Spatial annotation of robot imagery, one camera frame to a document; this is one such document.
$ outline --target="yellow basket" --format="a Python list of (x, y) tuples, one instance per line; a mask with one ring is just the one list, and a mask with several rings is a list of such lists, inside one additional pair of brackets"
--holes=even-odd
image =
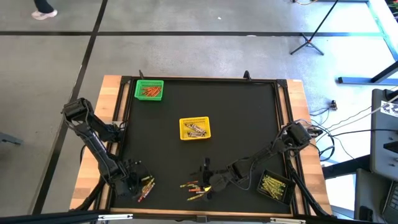
[[(186, 127), (186, 124), (195, 124), (199, 126), (200, 128), (204, 129), (206, 131), (205, 135), (203, 137), (189, 137), (188, 132), (192, 131), (192, 129)], [(180, 119), (180, 139), (183, 141), (188, 141), (188, 140), (199, 140), (199, 139), (206, 139), (210, 138), (211, 133), (210, 133), (210, 122), (209, 122), (209, 117), (199, 117), (199, 118), (181, 118)]]

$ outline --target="black equipment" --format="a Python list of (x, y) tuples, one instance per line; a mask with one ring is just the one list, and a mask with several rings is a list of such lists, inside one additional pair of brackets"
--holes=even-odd
[(305, 43), (302, 44), (300, 47), (298, 47), (297, 49), (295, 49), (294, 51), (292, 51), (290, 54), (293, 55), (294, 53), (296, 53), (298, 50), (300, 50), (303, 47), (307, 47), (308, 45), (310, 45), (311, 47), (315, 48), (317, 51), (319, 51), (319, 53), (321, 55), (324, 55), (324, 53), (312, 43), (312, 39), (313, 37), (317, 34), (319, 28), (321, 28), (322, 24), (324, 23), (324, 21), (326, 20), (326, 18), (329, 16), (329, 14), (331, 13), (331, 11), (333, 10), (333, 8), (336, 6), (338, 0), (335, 1), (335, 3), (332, 5), (332, 7), (330, 8), (330, 10), (328, 11), (328, 14), (326, 14), (325, 18), (323, 18), (322, 22), (319, 24), (319, 26), (317, 27), (317, 29), (315, 30), (315, 32), (312, 34), (312, 36), (308, 39), (303, 33), (301, 33), (300, 35), (302, 37), (304, 37), (305, 39)]
[[(206, 158), (204, 166), (200, 167), (199, 172), (194, 173), (195, 175), (199, 175), (198, 185), (202, 189), (210, 189), (209, 191), (206, 191), (206, 194), (201, 198), (205, 200), (211, 199), (213, 192), (224, 190), (230, 183), (238, 185), (245, 180), (249, 180), (249, 186), (247, 189), (250, 188), (251, 172), (259, 163), (283, 152), (289, 152), (291, 156), (296, 156), (300, 150), (309, 145), (311, 138), (312, 137), (309, 135), (307, 130), (300, 123), (289, 123), (280, 130), (274, 142), (251, 157), (238, 159), (230, 165), (227, 165), (225, 170), (210, 170), (210, 159)], [(287, 159), (287, 170), (290, 173), (290, 176), (297, 183), (314, 212), (318, 216), (329, 217), (330, 215), (327, 214), (327, 212), (325, 212), (312, 197), (311, 193), (296, 173), (290, 159)]]
[(91, 103), (80, 98), (64, 105), (62, 110), (64, 122), (81, 137), (87, 148), (98, 162), (101, 178), (85, 202), (77, 210), (86, 210), (96, 195), (107, 183), (115, 190), (118, 197), (130, 196), (136, 198), (141, 195), (143, 184), (141, 179), (149, 175), (149, 171), (139, 172), (140, 161), (120, 161), (109, 153), (102, 142), (118, 142), (122, 136), (122, 129), (115, 124), (104, 124), (94, 114)]

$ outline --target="black basket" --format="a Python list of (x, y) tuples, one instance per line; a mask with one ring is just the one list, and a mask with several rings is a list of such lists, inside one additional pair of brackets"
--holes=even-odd
[[(283, 196), (282, 196), (281, 200), (277, 200), (277, 199), (273, 198), (266, 190), (263, 190), (261, 188), (262, 179), (266, 175), (268, 175), (269, 177), (272, 177), (274, 179), (277, 179), (277, 180), (281, 181), (282, 183), (286, 184), (286, 188), (285, 188), (285, 191), (283, 193)], [(277, 202), (280, 202), (280, 203), (283, 203), (283, 204), (289, 206), (290, 202), (292, 201), (292, 198), (293, 198), (295, 186), (296, 186), (295, 182), (293, 182), (293, 181), (291, 181), (289, 179), (286, 179), (285, 177), (282, 177), (282, 176), (280, 176), (278, 174), (275, 174), (275, 173), (273, 173), (273, 172), (271, 172), (271, 171), (266, 169), (266, 170), (264, 170), (264, 172), (261, 175), (261, 179), (259, 181), (259, 185), (257, 186), (257, 191), (260, 194), (263, 194), (263, 195), (265, 195), (265, 196), (267, 196), (269, 198), (272, 198), (272, 199), (274, 199)]]

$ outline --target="green basket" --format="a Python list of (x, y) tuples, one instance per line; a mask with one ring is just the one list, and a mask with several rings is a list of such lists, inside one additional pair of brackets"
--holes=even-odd
[[(163, 96), (163, 80), (138, 80), (137, 85), (136, 85), (136, 92), (134, 96), (138, 100), (155, 100), (155, 101), (160, 101), (162, 100)], [(146, 96), (142, 94), (143, 88), (145, 87), (154, 87), (154, 86), (160, 86), (162, 87), (160, 93), (157, 96)]]

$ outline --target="person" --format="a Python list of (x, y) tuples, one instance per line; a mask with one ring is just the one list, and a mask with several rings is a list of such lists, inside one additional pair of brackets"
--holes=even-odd
[(32, 13), (32, 17), (37, 20), (55, 17), (58, 11), (55, 10), (47, 0), (34, 0), (37, 11)]

